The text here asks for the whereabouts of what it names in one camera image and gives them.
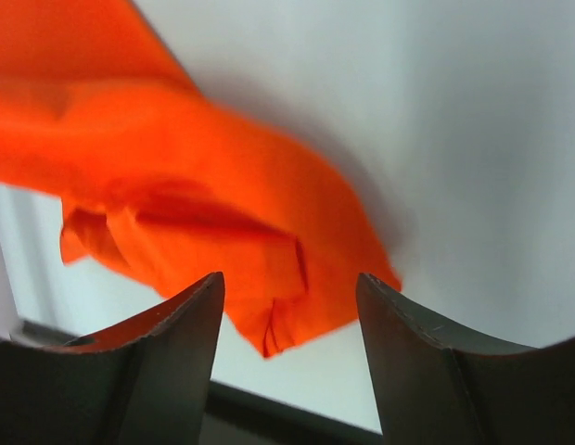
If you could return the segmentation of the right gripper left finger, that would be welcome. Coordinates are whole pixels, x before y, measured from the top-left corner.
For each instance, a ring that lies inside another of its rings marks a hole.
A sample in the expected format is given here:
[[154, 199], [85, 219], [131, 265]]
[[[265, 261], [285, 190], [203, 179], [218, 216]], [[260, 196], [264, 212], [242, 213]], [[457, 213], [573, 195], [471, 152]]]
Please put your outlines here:
[[0, 338], [0, 444], [195, 444], [224, 307], [211, 273], [66, 345]]

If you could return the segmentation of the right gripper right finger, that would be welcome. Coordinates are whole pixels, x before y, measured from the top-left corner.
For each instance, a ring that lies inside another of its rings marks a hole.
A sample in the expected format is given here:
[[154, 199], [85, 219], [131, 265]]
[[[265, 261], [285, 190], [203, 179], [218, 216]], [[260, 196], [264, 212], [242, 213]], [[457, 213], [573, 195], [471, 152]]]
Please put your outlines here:
[[575, 337], [488, 336], [366, 273], [356, 299], [387, 443], [575, 444]]

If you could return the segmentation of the orange t shirt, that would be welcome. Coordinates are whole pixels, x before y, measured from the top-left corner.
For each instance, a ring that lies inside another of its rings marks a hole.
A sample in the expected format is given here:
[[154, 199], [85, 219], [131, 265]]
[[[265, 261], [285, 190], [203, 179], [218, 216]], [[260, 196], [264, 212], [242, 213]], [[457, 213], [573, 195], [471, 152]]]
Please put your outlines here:
[[352, 322], [360, 273], [401, 287], [345, 179], [207, 99], [129, 1], [0, 1], [0, 182], [59, 197], [66, 263], [165, 298], [224, 273], [265, 358]]

